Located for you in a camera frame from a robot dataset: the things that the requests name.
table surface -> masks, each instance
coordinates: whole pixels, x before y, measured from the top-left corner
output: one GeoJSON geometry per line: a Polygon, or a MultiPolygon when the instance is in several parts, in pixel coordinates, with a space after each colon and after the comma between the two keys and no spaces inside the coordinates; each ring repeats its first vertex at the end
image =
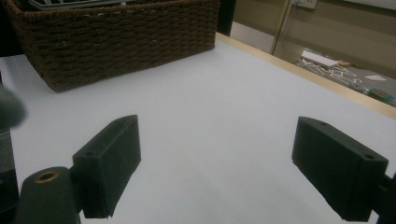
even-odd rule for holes
{"type": "Polygon", "coordinates": [[[28,111],[11,130],[20,184],[71,167],[111,120],[138,116],[142,161],[114,217],[81,214],[85,224],[343,223],[291,162],[299,116],[330,123],[396,172],[393,107],[222,35],[213,50],[63,93],[23,55],[0,66],[28,111]]]}

black mount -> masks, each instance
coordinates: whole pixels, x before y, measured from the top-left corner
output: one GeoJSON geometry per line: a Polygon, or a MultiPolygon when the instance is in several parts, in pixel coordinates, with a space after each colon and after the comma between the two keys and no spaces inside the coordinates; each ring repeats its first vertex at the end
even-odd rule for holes
{"type": "Polygon", "coordinates": [[[299,117],[292,160],[347,221],[396,223],[396,175],[385,175],[388,160],[320,120],[299,117]]]}
{"type": "Polygon", "coordinates": [[[25,179],[15,224],[76,224],[113,216],[140,157],[137,116],[116,119],[73,156],[73,167],[52,167],[25,179]]]}

black object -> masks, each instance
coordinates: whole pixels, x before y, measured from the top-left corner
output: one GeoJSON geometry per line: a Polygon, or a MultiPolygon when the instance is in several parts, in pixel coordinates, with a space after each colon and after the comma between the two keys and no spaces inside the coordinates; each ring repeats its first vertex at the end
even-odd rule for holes
{"type": "Polygon", "coordinates": [[[388,160],[320,120],[299,117],[292,160],[347,221],[396,223],[396,181],[385,175],[388,160]]]}
{"type": "Polygon", "coordinates": [[[0,3],[0,57],[22,54],[18,38],[12,28],[11,22],[0,3]]]}
{"type": "Polygon", "coordinates": [[[0,87],[0,131],[16,126],[24,117],[22,102],[12,92],[0,87]]]}
{"type": "Polygon", "coordinates": [[[230,36],[236,0],[220,0],[217,31],[230,36]]]}
{"type": "Polygon", "coordinates": [[[15,224],[76,224],[81,209],[89,218],[112,216],[140,160],[137,116],[112,121],[73,156],[71,169],[52,167],[23,182],[15,224]]]}
{"type": "Polygon", "coordinates": [[[0,223],[14,220],[20,194],[15,169],[0,174],[0,223]]]}
{"type": "Polygon", "coordinates": [[[24,118],[21,101],[0,85],[0,223],[11,223],[20,197],[9,128],[24,118]]]}

white tabletop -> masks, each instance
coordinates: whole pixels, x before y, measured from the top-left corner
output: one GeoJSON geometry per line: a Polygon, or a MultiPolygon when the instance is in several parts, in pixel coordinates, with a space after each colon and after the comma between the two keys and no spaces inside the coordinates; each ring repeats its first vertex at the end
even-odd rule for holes
{"type": "Polygon", "coordinates": [[[72,166],[111,120],[138,115],[142,161],[114,217],[84,224],[343,223],[291,162],[299,116],[330,123],[388,158],[388,175],[396,172],[394,119],[221,40],[208,52],[63,93],[24,56],[1,58],[0,67],[28,111],[11,130],[19,183],[72,166]]]}

brown basket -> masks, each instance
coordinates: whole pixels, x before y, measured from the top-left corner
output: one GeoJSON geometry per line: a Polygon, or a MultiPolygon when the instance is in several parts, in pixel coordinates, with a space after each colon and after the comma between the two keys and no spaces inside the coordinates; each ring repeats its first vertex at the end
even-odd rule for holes
{"type": "Polygon", "coordinates": [[[21,46],[54,91],[169,63],[215,47],[219,0],[36,11],[1,0],[21,46]]]}

